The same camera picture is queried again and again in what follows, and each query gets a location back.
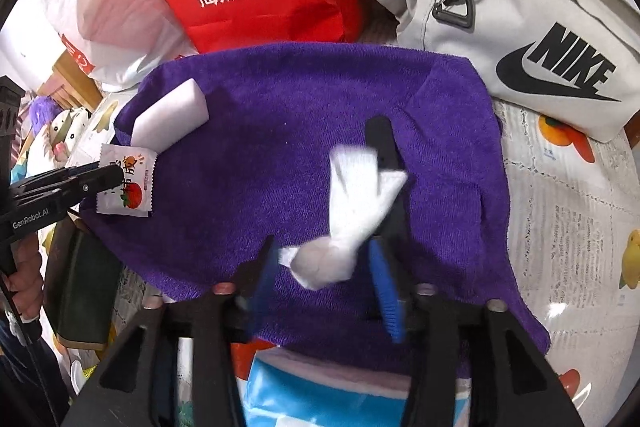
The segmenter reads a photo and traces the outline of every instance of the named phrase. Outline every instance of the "human hand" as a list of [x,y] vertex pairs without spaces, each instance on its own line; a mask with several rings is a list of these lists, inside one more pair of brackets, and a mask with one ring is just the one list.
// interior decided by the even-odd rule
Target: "human hand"
[[14,304],[22,316],[29,321],[40,314],[42,307],[42,285],[40,274],[42,256],[39,250],[38,235],[31,233],[13,247],[16,273],[2,279],[10,292],[14,292]]

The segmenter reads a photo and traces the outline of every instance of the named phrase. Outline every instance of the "purple towel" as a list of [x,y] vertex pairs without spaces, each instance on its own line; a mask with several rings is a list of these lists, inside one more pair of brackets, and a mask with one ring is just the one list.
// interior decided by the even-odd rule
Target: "purple towel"
[[[522,301],[507,256],[500,128],[468,60],[352,44],[183,58],[149,74],[116,119],[120,142],[139,114],[192,77],[210,121],[159,156],[152,217],[82,213],[123,263],[187,299],[228,280],[270,233],[282,246],[327,234],[329,152],[364,144],[365,121],[384,114],[410,174],[415,244],[399,252],[401,262],[452,298],[503,299],[546,352],[548,333]],[[363,259],[350,281],[318,292],[282,268],[259,336],[305,355],[407,373],[407,347],[365,319],[374,302]]]

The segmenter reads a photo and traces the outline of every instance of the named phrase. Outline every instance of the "yellow fruit print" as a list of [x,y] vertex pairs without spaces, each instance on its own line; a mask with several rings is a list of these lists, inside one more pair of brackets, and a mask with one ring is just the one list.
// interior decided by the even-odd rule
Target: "yellow fruit print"
[[118,107],[118,100],[114,100],[109,104],[109,107],[105,110],[105,112],[100,117],[100,120],[94,127],[95,132],[108,131],[111,122],[111,115],[113,115],[113,111]]
[[638,286],[640,280],[640,230],[634,230],[629,235],[625,253],[622,254],[622,274],[620,274],[620,289],[629,286],[632,290]]
[[[107,341],[107,347],[111,346],[111,344],[115,342],[117,336],[118,334],[116,333],[116,326],[113,323],[111,323],[111,327],[109,328],[109,340]],[[98,360],[102,361],[106,351],[107,351],[107,348],[104,348],[104,349],[101,349],[100,351],[95,352],[96,356],[98,357]]]

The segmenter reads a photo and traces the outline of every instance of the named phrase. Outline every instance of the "white plastic bag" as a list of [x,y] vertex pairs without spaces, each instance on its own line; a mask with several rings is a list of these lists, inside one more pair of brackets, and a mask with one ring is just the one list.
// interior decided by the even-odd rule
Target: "white plastic bag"
[[42,0],[76,62],[105,90],[139,83],[159,64],[196,53],[164,0]]

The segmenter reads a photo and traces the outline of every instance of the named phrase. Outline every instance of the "nike logo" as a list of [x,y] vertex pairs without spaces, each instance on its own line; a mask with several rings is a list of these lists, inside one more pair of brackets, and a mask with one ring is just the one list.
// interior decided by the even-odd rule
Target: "nike logo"
[[527,57],[533,63],[542,60],[542,67],[561,76],[574,85],[558,84],[531,76],[524,70],[522,61],[535,45],[528,44],[502,58],[495,67],[500,81],[510,89],[527,94],[546,94],[569,98],[588,98],[619,102],[615,98],[598,94],[595,84],[603,84],[616,67],[596,49],[573,32],[566,34],[564,26],[556,23],[542,42]]

